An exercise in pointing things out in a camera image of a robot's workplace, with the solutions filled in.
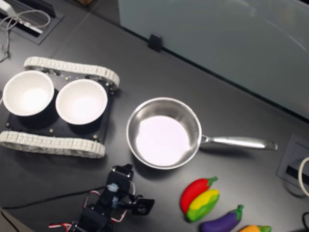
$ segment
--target pan rim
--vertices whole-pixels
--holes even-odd
[[[180,104],[181,106],[183,106],[184,108],[186,108],[186,110],[188,110],[188,112],[191,114],[191,116],[194,118],[194,120],[196,121],[197,123],[197,129],[198,129],[198,139],[197,139],[197,146],[196,148],[194,149],[194,151],[192,152],[192,155],[190,157],[188,157],[185,161],[177,164],[177,165],[172,165],[172,166],[158,166],[158,165],[153,165],[151,163],[147,163],[145,162],[138,154],[136,154],[135,150],[133,149],[132,145],[131,145],[131,142],[129,140],[129,126],[131,124],[131,121],[132,119],[134,118],[134,116],[147,104],[149,103],[152,103],[152,102],[155,102],[155,101],[173,101],[175,103],[178,103]],[[126,125],[126,142],[131,150],[131,152],[133,153],[133,155],[140,161],[142,162],[143,164],[149,166],[149,167],[152,167],[152,168],[155,168],[155,169],[161,169],[161,170],[169,170],[169,169],[175,169],[175,168],[178,168],[178,167],[181,167],[183,165],[185,165],[187,162],[189,162],[194,156],[195,154],[197,153],[198,149],[199,149],[199,146],[201,144],[201,139],[202,139],[202,128],[201,128],[201,124],[198,120],[198,117],[196,116],[196,114],[194,113],[194,111],[188,106],[186,105],[185,103],[183,103],[182,101],[180,100],[177,100],[177,99],[174,99],[174,98],[167,98],[167,97],[159,97],[159,98],[153,98],[153,99],[149,99],[145,102],[143,102],[142,104],[140,104],[134,111],[133,113],[131,114],[128,122],[127,122],[127,125]]]

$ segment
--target toy vegetable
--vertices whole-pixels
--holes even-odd
[[[213,221],[201,224],[201,232],[229,232],[235,228],[241,220],[243,205]]]
[[[187,218],[190,221],[200,220],[207,215],[216,205],[219,199],[219,191],[211,189],[198,195],[189,206]]]
[[[215,176],[209,179],[198,179],[192,182],[188,187],[183,191],[182,197],[180,198],[180,207],[184,214],[187,213],[189,205],[191,202],[201,193],[207,191],[212,183],[218,178]]]
[[[239,232],[271,232],[270,226],[247,226]]]

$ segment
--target stainless steel saucepan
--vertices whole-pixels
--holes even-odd
[[[209,143],[277,150],[275,142],[264,139],[202,135],[191,108],[172,98],[155,98],[138,106],[128,121],[126,139],[137,159],[157,169],[180,167]]]

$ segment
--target black table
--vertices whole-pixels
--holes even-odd
[[[66,20],[72,20],[68,11],[63,13]],[[169,54],[150,50],[145,42],[97,16],[82,10],[81,13],[85,16],[83,22],[73,34],[66,34],[64,41],[56,35],[59,32],[52,32],[57,48],[49,51],[50,41],[47,38],[42,47],[35,51],[25,48],[18,62],[14,59],[6,61],[0,69],[1,73],[7,71],[3,74],[6,81],[22,70],[22,58],[38,55],[101,65],[117,72],[121,82],[105,140],[107,156],[90,160],[24,153],[0,147],[1,205],[19,205],[102,186],[113,165],[133,163],[137,193],[155,199],[156,203],[147,217],[127,215],[122,223],[115,225],[115,232],[197,231],[200,222],[187,223],[183,219],[179,197],[193,180],[215,175],[219,180],[213,188],[219,189],[221,196],[213,211],[201,221],[220,217],[243,204],[243,219],[238,229],[248,224],[271,225],[275,232],[295,232],[302,228],[301,215],[308,210],[309,199],[291,195],[276,176],[276,171],[292,133],[309,139],[308,124]],[[17,36],[15,38],[15,44],[27,43]],[[148,168],[129,151],[126,123],[140,103],[162,96],[177,98],[188,104],[198,116],[206,135],[266,138],[276,141],[279,150],[231,150],[222,147],[199,151],[189,163],[175,170]],[[2,105],[1,130],[5,128],[7,115]],[[11,210],[10,213],[35,231],[51,231],[47,228],[49,223],[74,220],[81,212],[83,200],[84,196],[76,196]]]

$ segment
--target black cable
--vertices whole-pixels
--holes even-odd
[[[1,210],[1,215],[17,232],[19,232],[19,229],[6,217],[6,215],[3,213],[2,210]]]
[[[306,232],[309,232],[309,227],[308,227],[308,225],[307,225],[307,223],[306,223],[306,219],[305,219],[305,216],[306,216],[307,214],[309,214],[309,212],[303,213],[303,216],[301,217],[301,220],[303,221],[303,225],[304,225],[304,227],[305,227],[305,229],[306,229]]]
[[[101,187],[98,187],[98,188],[92,188],[90,190],[68,193],[68,194],[59,195],[59,196],[55,196],[55,197],[51,197],[51,198],[46,198],[46,199],[43,199],[43,200],[40,200],[40,201],[22,204],[22,205],[19,205],[19,206],[2,207],[2,209],[21,209],[21,208],[25,208],[25,207],[32,206],[32,205],[35,205],[35,204],[41,204],[41,203],[50,202],[50,201],[58,200],[58,199],[65,198],[65,197],[72,197],[72,196],[76,196],[76,195],[86,194],[86,193],[88,193],[92,190],[101,190],[101,189],[104,189],[104,188],[105,188],[105,186],[101,186]]]

